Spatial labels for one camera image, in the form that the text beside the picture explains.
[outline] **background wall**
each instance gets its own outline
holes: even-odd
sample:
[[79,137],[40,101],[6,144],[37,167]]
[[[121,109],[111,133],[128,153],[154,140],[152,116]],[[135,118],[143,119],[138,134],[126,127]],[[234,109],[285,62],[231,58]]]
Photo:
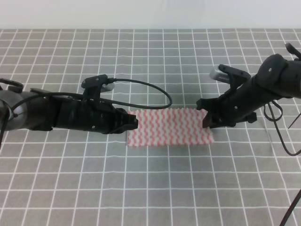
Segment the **background wall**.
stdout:
[[300,9],[300,0],[0,0],[0,27],[297,28]]

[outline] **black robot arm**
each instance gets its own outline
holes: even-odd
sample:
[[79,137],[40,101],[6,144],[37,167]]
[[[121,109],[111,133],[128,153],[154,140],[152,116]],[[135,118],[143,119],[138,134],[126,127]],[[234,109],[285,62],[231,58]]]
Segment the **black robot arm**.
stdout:
[[[301,54],[291,45],[286,48],[292,54]],[[218,98],[199,99],[197,109],[208,111],[203,127],[234,127],[238,122],[253,123],[258,108],[281,98],[301,98],[301,61],[285,60],[281,55],[269,56],[258,73],[250,74],[225,65],[215,67],[210,77],[230,84],[230,89]]]
[[[111,91],[115,81],[131,81],[151,86],[164,93],[169,104],[143,106],[100,98],[101,92]],[[75,129],[103,134],[123,133],[138,127],[135,115],[112,104],[146,109],[163,109],[172,104],[171,97],[161,88],[142,81],[108,78],[98,75],[85,79],[83,94],[52,93],[41,89],[23,91],[21,83],[0,79],[8,84],[8,90],[0,86],[0,125],[5,130],[30,129],[50,131],[52,128]]]

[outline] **black cable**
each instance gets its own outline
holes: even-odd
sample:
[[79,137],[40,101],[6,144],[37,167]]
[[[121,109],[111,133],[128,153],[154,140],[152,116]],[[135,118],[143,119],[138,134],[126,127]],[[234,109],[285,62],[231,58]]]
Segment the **black cable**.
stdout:
[[263,114],[264,114],[264,116],[266,117],[266,119],[269,120],[269,121],[279,121],[279,120],[282,118],[282,116],[283,116],[283,109],[282,109],[282,107],[281,107],[279,104],[277,104],[274,100],[272,100],[272,103],[273,103],[273,105],[275,105],[276,108],[278,108],[278,109],[280,110],[281,115],[280,115],[278,118],[276,118],[275,120],[271,119],[271,118],[267,115],[267,113],[265,112],[265,106],[263,107]]
[[6,128],[6,125],[8,124],[8,119],[9,119],[9,108],[6,109],[6,112],[5,112],[5,115],[3,118],[3,124],[1,127],[1,131],[0,131],[0,149],[1,149],[1,145],[2,145],[5,128]]
[[170,95],[168,93],[166,93],[165,90],[163,90],[160,87],[155,86],[153,84],[150,84],[150,83],[147,83],[147,82],[144,82],[144,81],[133,80],[133,79],[114,79],[114,81],[129,81],[129,82],[134,82],[134,83],[140,83],[142,85],[153,87],[156,90],[159,90],[165,96],[167,96],[167,98],[169,100],[169,104],[167,104],[165,106],[162,106],[162,107],[152,107],[152,108],[148,108],[148,109],[165,109],[165,108],[168,108],[169,106],[171,106],[171,104],[173,103],[173,100],[171,99]]
[[292,204],[290,205],[290,207],[288,208],[287,212],[285,213],[281,223],[279,226],[284,226],[288,220],[288,218],[290,217],[291,213],[293,212],[293,209],[296,207],[298,201],[301,198],[301,189],[298,192],[298,194],[296,195],[295,199],[293,200]]
[[301,150],[299,150],[299,151],[296,152],[296,153],[291,153],[291,152],[289,152],[288,149],[286,148],[285,143],[284,143],[284,141],[283,141],[283,138],[282,138],[282,136],[281,136],[281,133],[280,133],[280,131],[279,131],[278,125],[277,125],[277,123],[276,123],[277,120],[275,119],[275,116],[274,116],[274,112],[273,112],[273,110],[272,110],[272,107],[271,107],[271,105],[270,105],[269,103],[268,103],[268,106],[269,106],[269,110],[271,111],[271,114],[272,114],[272,118],[273,118],[273,121],[272,121],[272,122],[274,122],[276,131],[277,131],[277,133],[278,133],[278,136],[279,136],[279,138],[280,138],[281,144],[282,144],[282,146],[283,146],[285,152],[286,152],[289,156],[297,156],[297,155],[299,155],[299,154],[301,153]]
[[[97,98],[97,101],[103,101],[105,103],[118,104],[118,105],[122,105],[122,106],[142,108],[142,109],[165,109],[165,108],[168,108],[169,106],[171,106],[171,104],[173,103],[170,95],[158,86],[155,86],[155,85],[143,82],[143,81],[132,80],[132,79],[113,79],[113,81],[130,81],[130,82],[140,83],[142,85],[153,87],[153,88],[159,90],[160,92],[162,92],[165,96],[167,96],[167,98],[169,100],[169,103],[167,105],[164,105],[164,106],[144,106],[144,105],[134,105],[134,104],[130,104],[130,103],[124,103],[124,102],[120,102],[120,101],[116,101],[116,100],[108,100],[108,99],[104,99],[104,98]],[[77,93],[65,93],[65,92],[39,93],[37,95],[25,98],[25,99],[21,100],[20,102],[16,103],[11,108],[11,110],[12,111],[15,110],[18,106],[20,106],[21,104],[24,104],[24,103],[26,103],[30,100],[33,100],[33,99],[36,99],[36,98],[39,98],[39,97],[50,97],[50,96],[71,96],[71,97],[76,97],[76,98],[81,98],[81,99],[86,98],[86,99],[95,100],[94,97],[87,97],[85,95],[77,94]]]
[[[266,115],[265,111],[264,111],[264,115],[265,115],[265,117],[266,117],[269,121],[274,122],[275,128],[276,128],[276,130],[277,130],[278,136],[279,136],[279,138],[280,138],[281,144],[282,144],[282,146],[283,146],[285,152],[286,152],[289,156],[297,156],[297,155],[299,155],[299,154],[301,153],[301,150],[299,150],[299,151],[296,152],[296,153],[291,153],[291,152],[289,152],[289,151],[287,150],[287,148],[286,148],[286,146],[285,146],[285,144],[284,144],[283,138],[282,138],[282,136],[281,136],[281,133],[280,133],[280,131],[279,131],[278,125],[277,125],[277,123],[276,123],[276,121],[278,121],[279,119],[282,118],[282,115],[283,115],[283,114],[282,114],[282,113],[283,113],[283,112],[282,112],[282,108],[281,108],[281,106],[278,105],[275,101],[272,101],[272,103],[273,103],[273,104],[281,111],[281,115],[280,115],[277,119],[275,119],[274,112],[273,112],[273,110],[272,110],[272,107],[271,107],[270,103],[268,103],[268,106],[269,106],[269,110],[271,111],[271,114],[272,114],[272,119]],[[296,207],[296,205],[297,205],[298,201],[300,200],[300,198],[301,198],[301,189],[300,189],[300,191],[298,192],[298,194],[296,195],[296,197],[295,197],[295,199],[293,200],[293,202],[292,202],[292,204],[290,205],[290,207],[288,208],[288,210],[287,210],[287,212],[285,213],[284,217],[282,218],[282,221],[281,221],[281,223],[280,223],[279,226],[285,226],[287,220],[289,219],[291,213],[293,212],[293,209]]]

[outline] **pink and white striped cloth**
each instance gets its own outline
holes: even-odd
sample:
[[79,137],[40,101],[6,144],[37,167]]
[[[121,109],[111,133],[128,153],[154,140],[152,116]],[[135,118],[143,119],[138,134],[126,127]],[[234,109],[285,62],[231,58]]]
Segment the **pink and white striped cloth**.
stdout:
[[209,128],[202,128],[207,111],[162,109],[129,111],[139,120],[138,128],[128,131],[128,146],[200,145],[214,142]]

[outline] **gray grid tablecloth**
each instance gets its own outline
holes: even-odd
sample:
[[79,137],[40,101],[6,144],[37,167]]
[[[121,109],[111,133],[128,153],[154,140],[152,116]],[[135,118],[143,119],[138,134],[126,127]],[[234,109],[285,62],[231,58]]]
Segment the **gray grid tablecloth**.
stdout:
[[[0,77],[26,90],[82,92],[83,79],[106,73],[196,107],[229,88],[209,78],[213,65],[254,75],[274,53],[291,60],[284,43],[301,48],[300,39],[301,29],[0,30]],[[166,103],[129,83],[103,97]],[[279,103],[281,133],[299,150],[301,121],[287,127],[301,100]],[[11,131],[0,153],[0,226],[277,226],[301,187],[300,159],[257,113],[253,124],[213,129],[212,145],[130,148],[125,133]],[[288,225],[301,225],[300,206]]]

